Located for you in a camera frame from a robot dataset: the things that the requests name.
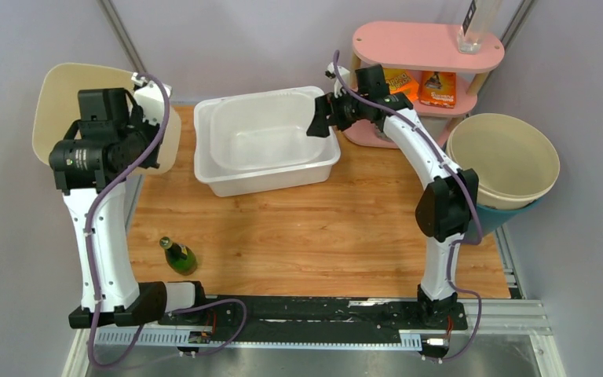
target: metal floor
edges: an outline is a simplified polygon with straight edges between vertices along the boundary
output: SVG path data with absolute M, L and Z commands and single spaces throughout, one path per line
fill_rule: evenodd
M 463 347 L 466 336 L 452 336 L 450 354 Z M 124 346 L 97 346 L 103 362 L 114 360 Z M 177 352 L 174 348 L 135 347 L 122 367 L 142 364 Z M 97 371 L 101 376 L 202 376 L 202 377 L 538 377 L 541 376 L 534 349 L 527 335 L 477 336 L 470 351 L 456 361 L 437 365 L 422 361 L 417 353 L 405 351 L 258 350 L 226 349 L 211 357 L 175 358 L 130 371 Z

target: beige bowl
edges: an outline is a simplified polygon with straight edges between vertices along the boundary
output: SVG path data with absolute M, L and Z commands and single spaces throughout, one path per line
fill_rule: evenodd
M 516 210 L 549 192 L 561 162 L 544 134 L 502 114 L 479 114 L 450 134 L 447 154 L 480 178 L 477 202 L 498 210 Z

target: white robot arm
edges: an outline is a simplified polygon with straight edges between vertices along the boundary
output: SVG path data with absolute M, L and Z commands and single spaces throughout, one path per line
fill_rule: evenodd
M 124 88 L 80 90 L 81 119 L 73 122 L 49 154 L 57 188 L 63 192 L 73 220 L 82 267 L 82 300 L 68 316 L 72 328 L 90 327 L 93 315 L 100 316 L 99 325 L 145 324 L 164 313 L 193 306 L 196 299 L 197 287 L 192 282 L 135 280 L 126 243 L 126 188 L 122 181 L 105 195 L 93 216 L 91 238 L 101 309 L 92 313 L 96 299 L 86 249 L 86 216 L 98 194 L 153 142 L 166 110 L 155 83 L 143 82 L 137 73 L 132 82 L 136 87 L 132 96 Z M 170 87 L 164 89 L 171 93 Z M 75 139 L 78 132 L 82 138 Z M 139 167 L 157 167 L 157 155 L 158 147 Z
M 343 67 L 338 67 L 338 70 L 341 77 L 349 74 Z M 418 301 L 426 323 L 440 322 L 457 305 L 455 289 L 448 280 L 448 277 L 454 280 L 456 267 L 456 257 L 449 265 L 450 248 L 455 248 L 456 256 L 458 242 L 463 239 L 471 219 L 470 205 L 456 179 L 462 180 L 474 204 L 477 197 L 477 175 L 473 170 L 462 170 L 444 154 L 422 125 L 412 103 L 402 93 L 389 93 L 381 66 L 361 68 L 355 73 L 359 87 L 357 96 L 346 95 L 339 83 L 340 89 L 334 86 L 334 92 L 316 98 L 316 113 L 306 134 L 311 137 L 327 137 L 330 126 L 343 131 L 356 121 L 367 119 L 406 156 L 424 188 L 415 211 L 418 226 L 427 236 L 426 269 L 418 287 Z M 337 79 L 334 69 L 328 70 L 326 75 Z M 398 115 L 411 121 L 415 127 L 365 101 L 358 101 L 355 97 L 368 99 L 381 108 L 397 111 Z

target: teal bucket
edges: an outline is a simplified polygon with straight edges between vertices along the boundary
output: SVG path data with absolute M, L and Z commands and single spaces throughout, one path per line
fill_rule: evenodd
M 482 233 L 486 236 L 489 233 L 495 231 L 499 226 L 505 224 L 508 220 L 513 218 L 517 214 L 524 213 L 527 210 L 531 210 L 534 206 L 539 203 L 540 199 L 530 203 L 526 207 L 518 208 L 516 210 L 496 210 L 495 208 L 477 205 L 477 216 L 480 218 L 480 224 L 482 225 Z M 477 239 L 477 227 L 475 221 L 470 220 L 468 224 L 468 230 L 466 231 L 466 240 Z

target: white plastic bin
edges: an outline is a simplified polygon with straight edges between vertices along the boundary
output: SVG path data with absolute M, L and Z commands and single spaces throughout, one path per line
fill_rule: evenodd
M 307 137 L 315 86 L 200 102 L 194 111 L 198 181 L 235 196 L 326 181 L 341 156 L 330 137 Z
M 308 163 L 325 140 L 306 136 L 315 112 L 315 90 L 277 90 L 232 97 L 210 118 L 210 152 L 232 170 L 265 170 Z

